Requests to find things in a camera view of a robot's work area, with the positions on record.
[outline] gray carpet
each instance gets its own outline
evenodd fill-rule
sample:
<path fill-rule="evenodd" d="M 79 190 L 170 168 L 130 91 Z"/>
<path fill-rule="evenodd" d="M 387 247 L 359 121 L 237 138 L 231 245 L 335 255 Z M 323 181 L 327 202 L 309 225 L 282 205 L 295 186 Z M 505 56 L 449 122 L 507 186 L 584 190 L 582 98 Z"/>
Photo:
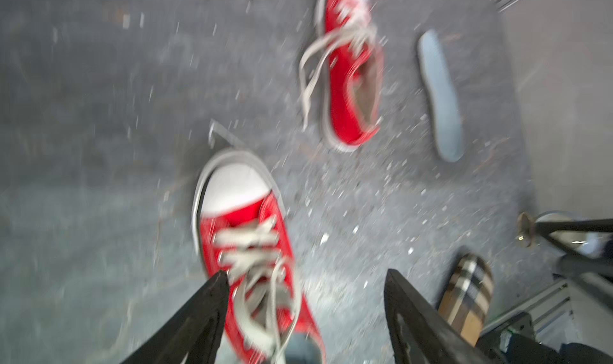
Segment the gray carpet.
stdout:
<path fill-rule="evenodd" d="M 435 304 L 458 252 L 481 254 L 491 317 L 551 282 L 553 257 L 514 240 L 533 189 L 490 2 L 373 0 L 382 129 L 348 155 L 319 145 L 317 99 L 300 131 L 314 2 L 0 0 L 0 361 L 119 362 L 204 282 L 189 210 L 211 119 L 281 188 L 330 363 L 392 363 L 387 268 Z M 419 77 L 431 28 L 464 119 L 455 164 L 435 154 Z"/>

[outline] white shoelace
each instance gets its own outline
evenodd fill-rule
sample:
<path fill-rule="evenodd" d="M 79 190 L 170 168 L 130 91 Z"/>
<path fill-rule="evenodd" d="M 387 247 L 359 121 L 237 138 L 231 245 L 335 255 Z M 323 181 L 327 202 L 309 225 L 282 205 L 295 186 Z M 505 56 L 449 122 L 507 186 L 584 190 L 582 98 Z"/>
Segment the white shoelace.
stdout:
<path fill-rule="evenodd" d="M 315 85 L 319 80 L 321 69 L 324 66 L 327 58 L 330 54 L 341 46 L 349 44 L 349 49 L 353 53 L 354 57 L 359 56 L 362 53 L 364 44 L 371 46 L 375 45 L 377 28 L 373 23 L 369 23 L 370 12 L 360 5 L 359 7 L 352 8 L 345 4 L 338 4 L 336 7 L 338 13 L 338 20 L 344 21 L 349 17 L 345 25 L 338 29 L 331 30 L 326 35 L 316 39 L 309 47 L 306 48 L 299 66 L 300 77 L 300 99 L 302 102 L 302 115 L 304 122 L 302 130 L 307 128 L 308 113 L 311 109 L 311 95 L 315 90 Z M 317 67 L 313 72 L 313 77 L 307 84 L 307 78 L 305 77 L 305 64 L 307 61 L 315 55 L 318 51 L 324 50 L 324 54 L 319 58 Z"/>
<path fill-rule="evenodd" d="M 219 264 L 232 266 L 228 271 L 230 285 L 245 275 L 233 296 L 236 322 L 246 345 L 265 353 L 271 364 L 285 364 L 285 350 L 298 322 L 302 292 L 292 261 L 283 257 L 279 249 L 261 248 L 275 246 L 279 242 L 279 233 L 272 229 L 275 222 L 276 217 L 271 216 L 261 224 L 219 230 L 213 237 L 213 244 L 216 247 L 237 248 L 223 251 Z M 283 281 L 284 266 L 292 268 L 291 291 Z M 265 298 L 265 307 L 254 318 L 252 314 Z M 279 331 L 277 307 L 289 309 L 293 318 L 289 328 L 283 331 L 283 336 Z"/>

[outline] shoe insole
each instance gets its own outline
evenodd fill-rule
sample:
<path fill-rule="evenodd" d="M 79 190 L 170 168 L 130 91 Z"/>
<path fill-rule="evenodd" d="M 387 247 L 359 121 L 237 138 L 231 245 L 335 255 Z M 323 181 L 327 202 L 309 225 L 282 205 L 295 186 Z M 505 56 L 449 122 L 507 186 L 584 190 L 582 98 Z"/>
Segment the shoe insole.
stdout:
<path fill-rule="evenodd" d="M 351 76 L 351 89 L 354 102 L 356 103 L 364 122 L 372 124 L 373 108 L 375 107 L 374 81 L 369 78 L 367 67 L 368 63 L 362 64 Z"/>
<path fill-rule="evenodd" d="M 457 162 L 464 155 L 462 119 L 456 89 L 435 31 L 429 30 L 419 38 L 418 54 L 421 74 L 430 96 L 436 150 L 443 161 Z"/>

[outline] white rubber sole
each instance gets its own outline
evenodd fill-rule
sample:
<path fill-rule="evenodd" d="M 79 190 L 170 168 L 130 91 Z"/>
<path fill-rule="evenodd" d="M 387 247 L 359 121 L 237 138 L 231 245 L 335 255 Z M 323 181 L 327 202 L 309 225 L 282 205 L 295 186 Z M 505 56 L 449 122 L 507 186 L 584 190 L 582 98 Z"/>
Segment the white rubber sole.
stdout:
<path fill-rule="evenodd" d="M 326 1 L 317 0 L 314 11 L 315 29 L 318 37 L 323 37 L 326 33 Z M 321 95 L 321 134 L 326 144 L 341 153 L 352 153 L 359 146 L 350 146 L 339 139 L 332 127 L 332 118 L 330 117 L 330 70 L 328 62 L 324 63 L 320 76 L 321 84 L 323 85 L 323 93 Z"/>
<path fill-rule="evenodd" d="M 201 206 L 202 193 L 205 190 L 207 181 L 213 171 L 215 171 L 218 167 L 228 163 L 244 163 L 256 170 L 256 172 L 262 177 L 264 182 L 266 182 L 266 184 L 270 186 L 273 194 L 275 195 L 276 201 L 279 204 L 279 210 L 281 211 L 281 215 L 283 215 L 283 217 L 285 217 L 286 215 L 285 206 L 283 205 L 283 200 L 281 198 L 281 192 L 279 191 L 279 187 L 277 186 L 269 170 L 266 168 L 266 165 L 264 164 L 262 159 L 260 159 L 256 154 L 246 149 L 224 149 L 213 155 L 213 157 L 207 162 L 207 164 L 204 165 L 204 168 L 202 169 L 202 171 L 200 172 L 200 176 L 198 177 L 198 182 L 195 185 L 194 203 L 192 204 L 191 213 L 191 229 L 196 254 L 202 254 L 202 243 L 200 241 L 200 232 L 198 230 L 198 226 L 200 224 L 200 214 L 198 214 L 198 210 Z"/>

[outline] black metal frame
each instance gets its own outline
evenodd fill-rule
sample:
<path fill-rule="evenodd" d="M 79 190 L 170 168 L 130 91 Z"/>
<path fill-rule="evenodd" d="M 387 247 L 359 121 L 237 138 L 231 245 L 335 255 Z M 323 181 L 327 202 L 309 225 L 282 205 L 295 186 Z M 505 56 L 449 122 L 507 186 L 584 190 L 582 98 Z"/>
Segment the black metal frame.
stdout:
<path fill-rule="evenodd" d="M 529 217 L 528 215 L 520 215 L 520 228 L 522 228 L 522 216 L 526 216 L 526 219 Z M 591 259 L 577 253 L 576 251 L 573 251 L 551 236 L 551 233 L 556 231 L 613 233 L 613 219 L 571 222 L 534 222 L 532 219 L 529 220 L 528 223 L 530 223 L 530 229 L 528 230 L 530 235 L 528 237 L 534 238 L 535 235 L 540 235 L 549 243 L 555 245 L 557 248 L 566 253 L 566 255 L 558 262 L 559 274 L 571 280 L 578 287 L 586 291 L 594 299 L 613 312 L 613 297 L 611 296 L 610 292 L 602 291 L 597 285 L 588 283 L 581 277 L 581 275 L 584 273 L 595 273 L 608 278 L 613 278 L 613 259 Z"/>
<path fill-rule="evenodd" d="M 123 364 L 214 364 L 226 322 L 230 287 L 213 275 L 164 326 Z"/>
<path fill-rule="evenodd" d="M 387 271 L 383 297 L 396 364 L 423 357 L 431 364 L 491 364 L 395 269 Z"/>

